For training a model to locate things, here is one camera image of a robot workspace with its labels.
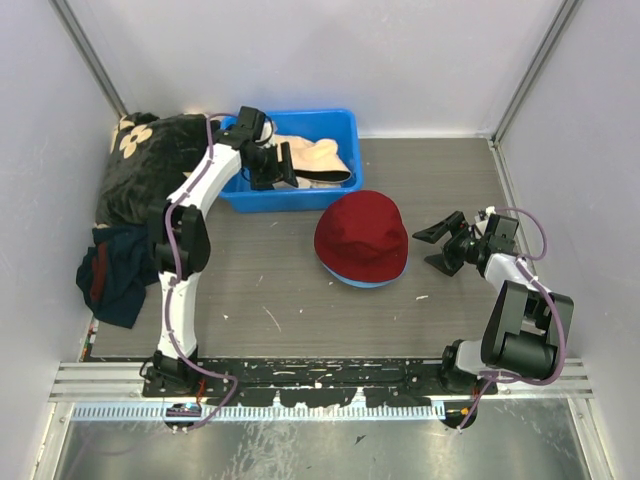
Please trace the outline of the dark red hat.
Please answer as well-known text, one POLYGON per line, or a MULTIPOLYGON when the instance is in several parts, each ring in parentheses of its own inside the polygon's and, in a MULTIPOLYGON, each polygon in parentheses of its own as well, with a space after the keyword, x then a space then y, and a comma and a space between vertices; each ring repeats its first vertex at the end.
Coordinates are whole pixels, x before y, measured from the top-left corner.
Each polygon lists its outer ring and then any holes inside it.
POLYGON ((397 277, 408 261, 408 246, 396 203, 372 190, 352 192, 333 202, 314 233, 319 261, 357 281, 382 282, 397 277))

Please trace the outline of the beige bucket hat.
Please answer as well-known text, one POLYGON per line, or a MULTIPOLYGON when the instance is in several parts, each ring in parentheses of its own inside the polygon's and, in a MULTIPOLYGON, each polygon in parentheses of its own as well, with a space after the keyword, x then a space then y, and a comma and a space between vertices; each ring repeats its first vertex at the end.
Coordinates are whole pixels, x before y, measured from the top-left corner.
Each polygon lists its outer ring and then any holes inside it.
POLYGON ((279 145, 288 142, 293 167, 299 178, 314 181, 345 183, 351 179, 351 170, 338 154, 338 143, 330 138, 311 141, 294 135, 275 135, 279 145))

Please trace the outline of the black floral blanket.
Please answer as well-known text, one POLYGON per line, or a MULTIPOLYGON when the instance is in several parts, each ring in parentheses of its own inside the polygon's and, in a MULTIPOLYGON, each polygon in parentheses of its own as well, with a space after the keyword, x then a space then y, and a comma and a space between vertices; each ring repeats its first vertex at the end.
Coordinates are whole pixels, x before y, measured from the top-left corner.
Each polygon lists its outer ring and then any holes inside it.
POLYGON ((205 155, 207 133, 219 128, 219 120, 202 113, 121 117, 112 135, 94 226, 144 225, 149 206, 184 183, 205 155))

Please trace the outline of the light blue bucket hat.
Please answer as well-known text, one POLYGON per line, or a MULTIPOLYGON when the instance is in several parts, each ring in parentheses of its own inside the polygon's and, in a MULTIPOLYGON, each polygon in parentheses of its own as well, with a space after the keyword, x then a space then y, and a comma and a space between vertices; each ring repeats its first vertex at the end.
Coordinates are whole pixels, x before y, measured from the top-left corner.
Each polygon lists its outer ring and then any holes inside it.
POLYGON ((403 270, 401 271, 401 273, 397 277, 392 278, 390 280, 382 281, 382 282, 365 282, 365 281, 352 280, 352 279, 349 279, 349 278, 346 278, 344 276, 339 275, 335 271, 331 270, 328 266, 326 266, 324 264, 322 264, 322 265, 323 265, 324 269, 329 274, 331 274, 335 279, 339 280, 340 282, 342 282, 342 283, 344 283, 346 285, 349 285, 351 287, 358 288, 358 289, 376 289, 376 288, 386 287, 387 285, 390 285, 390 284, 394 283, 395 281, 399 280, 400 278, 402 278, 402 276, 408 270, 409 262, 407 261, 407 263, 405 264, 403 270))

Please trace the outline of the cream white hat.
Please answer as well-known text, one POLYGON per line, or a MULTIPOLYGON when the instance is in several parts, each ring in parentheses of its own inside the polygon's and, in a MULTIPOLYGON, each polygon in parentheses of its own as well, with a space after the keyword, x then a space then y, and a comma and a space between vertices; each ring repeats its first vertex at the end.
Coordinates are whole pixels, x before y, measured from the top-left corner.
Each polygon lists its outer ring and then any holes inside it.
POLYGON ((305 178, 299 178, 297 180, 298 190, 310 190, 310 189, 340 189, 341 183, 321 182, 314 181, 305 178))

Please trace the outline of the blue plastic bin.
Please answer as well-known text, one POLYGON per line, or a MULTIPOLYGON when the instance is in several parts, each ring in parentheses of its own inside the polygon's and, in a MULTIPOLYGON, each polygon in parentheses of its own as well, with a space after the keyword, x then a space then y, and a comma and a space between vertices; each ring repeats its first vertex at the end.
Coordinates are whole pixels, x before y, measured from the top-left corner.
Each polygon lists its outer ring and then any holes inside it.
POLYGON ((359 191, 364 173, 355 115, 347 109, 271 111, 277 144, 291 149, 296 188, 279 183, 272 190, 250 188, 248 175, 231 178, 220 193, 239 213, 324 210, 359 191))

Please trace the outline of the navy and red cloth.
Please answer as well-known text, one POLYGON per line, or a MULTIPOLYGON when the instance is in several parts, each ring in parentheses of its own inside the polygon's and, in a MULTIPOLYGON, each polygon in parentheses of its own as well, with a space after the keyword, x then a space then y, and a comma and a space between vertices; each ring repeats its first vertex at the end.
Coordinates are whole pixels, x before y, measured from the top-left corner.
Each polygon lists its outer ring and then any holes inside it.
POLYGON ((76 272, 76 285, 95 319, 131 329, 146 299, 147 287, 158 282, 150 254, 148 230, 120 225, 92 230, 76 272))

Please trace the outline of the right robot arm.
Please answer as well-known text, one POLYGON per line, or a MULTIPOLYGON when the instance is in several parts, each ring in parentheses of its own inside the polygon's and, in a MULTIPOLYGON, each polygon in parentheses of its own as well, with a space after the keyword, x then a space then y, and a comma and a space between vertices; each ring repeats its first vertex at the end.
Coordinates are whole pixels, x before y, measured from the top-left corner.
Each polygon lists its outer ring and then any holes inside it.
POLYGON ((470 223, 456 211, 413 234, 428 244, 450 238, 425 262, 452 277, 466 264, 476 267, 497 298, 481 339, 456 340, 445 347, 438 379, 459 394, 481 381, 522 381, 545 386, 562 372, 574 302, 546 286, 528 269, 516 248, 519 221, 488 207, 470 223))

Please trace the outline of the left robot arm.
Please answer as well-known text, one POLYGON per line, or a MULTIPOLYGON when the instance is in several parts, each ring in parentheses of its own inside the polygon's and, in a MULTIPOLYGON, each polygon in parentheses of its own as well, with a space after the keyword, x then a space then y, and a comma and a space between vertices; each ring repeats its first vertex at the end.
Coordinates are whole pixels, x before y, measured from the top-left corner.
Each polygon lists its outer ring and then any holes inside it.
POLYGON ((205 152, 188 178, 149 207, 151 255, 162 292, 162 327, 151 364, 143 375, 161 391, 194 393, 208 374, 197 365, 195 309, 198 283, 211 254, 206 215, 235 175, 246 172, 250 187, 298 185, 290 147, 273 139, 275 125, 264 112, 243 106, 227 128, 205 119, 205 152))

